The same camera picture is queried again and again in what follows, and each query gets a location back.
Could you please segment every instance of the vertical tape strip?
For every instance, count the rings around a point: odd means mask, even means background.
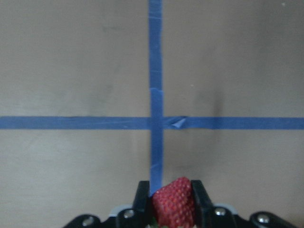
[[[149,0],[149,67],[151,96],[150,193],[162,186],[163,92],[162,92],[162,0]]]

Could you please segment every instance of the strawberry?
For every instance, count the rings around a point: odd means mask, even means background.
[[[192,228],[194,226],[191,182],[186,177],[180,177],[156,191],[152,196],[152,205],[159,227]]]

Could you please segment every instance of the gray background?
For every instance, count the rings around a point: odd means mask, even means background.
[[[0,115],[149,116],[143,0],[1,0]],[[302,1],[163,3],[165,115],[304,116]],[[303,131],[166,130],[164,184],[304,227]],[[149,131],[0,131],[4,228],[106,219],[149,178]]]

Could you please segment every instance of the metal screw head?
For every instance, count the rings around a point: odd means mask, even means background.
[[[125,219],[131,218],[131,217],[133,217],[133,216],[134,216],[134,211],[133,211],[132,209],[126,210],[126,211],[124,212],[124,214],[123,214],[123,217],[124,217]]]
[[[88,226],[92,225],[93,222],[94,222],[94,218],[92,216],[90,216],[82,222],[82,226],[88,227]]]
[[[269,222],[269,217],[265,214],[260,214],[260,215],[257,216],[257,220],[260,223],[268,223]]]
[[[226,214],[225,208],[215,208],[214,213],[219,216],[224,216]]]

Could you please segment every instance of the blue painter's tape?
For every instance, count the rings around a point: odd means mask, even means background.
[[[288,117],[185,117],[164,118],[165,129],[304,130],[304,118]]]
[[[163,92],[162,92],[162,1],[149,0],[149,73],[151,95],[150,193],[162,186]]]
[[[0,129],[146,130],[149,117],[3,116]]]

